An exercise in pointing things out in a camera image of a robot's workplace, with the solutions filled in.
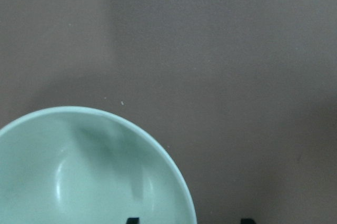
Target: bowl rim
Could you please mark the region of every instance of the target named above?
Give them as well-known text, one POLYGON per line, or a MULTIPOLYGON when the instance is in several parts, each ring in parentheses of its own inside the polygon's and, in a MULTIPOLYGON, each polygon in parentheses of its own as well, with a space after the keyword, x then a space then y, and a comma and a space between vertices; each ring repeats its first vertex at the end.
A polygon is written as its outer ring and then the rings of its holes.
POLYGON ((55 114, 55 113, 65 113, 65 112, 85 113, 85 114, 90 114, 90 115, 103 116, 107 119, 110 119, 112 121, 115 121, 127 127, 128 129, 132 130, 133 132, 141 136, 142 139, 147 141, 147 143, 149 143, 160 154, 160 156, 165 160, 165 162, 168 164, 170 169, 173 171, 173 174, 176 180, 178 181, 179 185, 183 189, 184 197, 187 200, 187 204, 189 208, 189 215, 192 217, 193 223, 197 224, 195 208, 194 208, 194 204, 193 204, 190 191, 187 187, 187 184, 180 170, 178 169, 173 159, 169 156, 167 151, 145 130, 141 129, 139 126, 132 123, 131 121, 124 119, 111 112, 103 111, 103 110, 96 109, 96 108, 84 107, 84 106, 56 106, 56 107, 45 108, 45 109, 41 109, 38 111, 34 111, 24 116, 21 116, 18 119, 15 119, 14 121, 10 122, 9 124, 5 125, 4 127, 0 129, 0 147, 1 147, 1 142, 2 142, 1 141, 2 136, 5 135, 10 130, 14 129, 16 126, 19 126, 20 124, 23 124, 29 120, 35 119, 39 116, 45 116, 45 115, 55 114))

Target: black object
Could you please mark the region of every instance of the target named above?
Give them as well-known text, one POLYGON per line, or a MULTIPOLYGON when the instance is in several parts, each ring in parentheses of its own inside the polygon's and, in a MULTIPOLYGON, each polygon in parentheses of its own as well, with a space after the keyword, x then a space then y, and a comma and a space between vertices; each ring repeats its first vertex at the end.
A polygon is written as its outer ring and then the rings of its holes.
POLYGON ((126 224, 139 224, 139 218, 128 218, 126 224))
POLYGON ((241 224, 256 224, 253 219, 241 219, 241 224))

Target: bowl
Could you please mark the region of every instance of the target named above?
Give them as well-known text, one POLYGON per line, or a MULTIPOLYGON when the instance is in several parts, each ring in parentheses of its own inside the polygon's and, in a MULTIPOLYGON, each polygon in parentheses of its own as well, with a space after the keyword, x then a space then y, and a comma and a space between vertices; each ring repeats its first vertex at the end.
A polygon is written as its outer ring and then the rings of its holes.
POLYGON ((167 152, 117 115, 62 106, 0 130, 2 224, 196 224, 167 152))

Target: light green bowl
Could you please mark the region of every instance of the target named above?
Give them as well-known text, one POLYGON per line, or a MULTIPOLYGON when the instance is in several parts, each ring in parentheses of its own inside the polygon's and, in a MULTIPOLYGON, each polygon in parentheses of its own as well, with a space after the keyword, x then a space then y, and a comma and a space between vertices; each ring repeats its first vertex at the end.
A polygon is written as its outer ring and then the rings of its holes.
POLYGON ((165 150, 101 110, 56 107, 0 130, 1 224, 196 224, 165 150))

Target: table surface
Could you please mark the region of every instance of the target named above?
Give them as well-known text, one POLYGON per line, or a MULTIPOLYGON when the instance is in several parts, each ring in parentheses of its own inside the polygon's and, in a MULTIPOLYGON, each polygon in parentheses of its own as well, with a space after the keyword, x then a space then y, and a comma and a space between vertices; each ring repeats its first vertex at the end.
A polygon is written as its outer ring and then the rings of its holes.
POLYGON ((0 5, 0 126, 106 110, 167 150, 200 224, 335 223, 337 0, 0 5))

